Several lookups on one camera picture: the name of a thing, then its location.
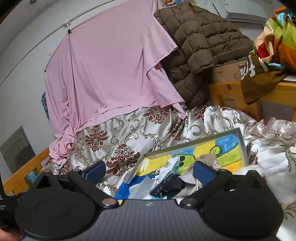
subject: round black cover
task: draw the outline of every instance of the round black cover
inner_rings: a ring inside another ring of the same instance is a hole
[[[216,231],[234,238],[262,238],[272,234],[283,221],[275,198],[260,189],[228,191],[211,197],[203,215]]]
[[[88,197],[65,189],[42,188],[27,193],[15,209],[15,219],[28,236],[61,240],[85,230],[95,215]]]

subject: brown puffer jacket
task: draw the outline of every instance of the brown puffer jacket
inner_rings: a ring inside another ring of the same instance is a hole
[[[233,23],[187,2],[161,9],[154,17],[178,46],[161,64],[190,108],[207,100],[215,66],[244,60],[253,50],[253,42]]]

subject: air conditioner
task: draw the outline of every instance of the air conditioner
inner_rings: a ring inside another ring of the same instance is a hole
[[[263,0],[212,0],[218,14],[232,22],[265,23]]]

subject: ceiling light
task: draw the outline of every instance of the ceiling light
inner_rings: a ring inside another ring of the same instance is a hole
[[[30,3],[31,5],[33,5],[33,4],[35,4],[36,2],[37,2],[37,0],[30,0],[29,3]]]

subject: ceiling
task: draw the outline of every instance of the ceiling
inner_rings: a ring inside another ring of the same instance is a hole
[[[59,0],[0,0],[0,55],[34,18]]]

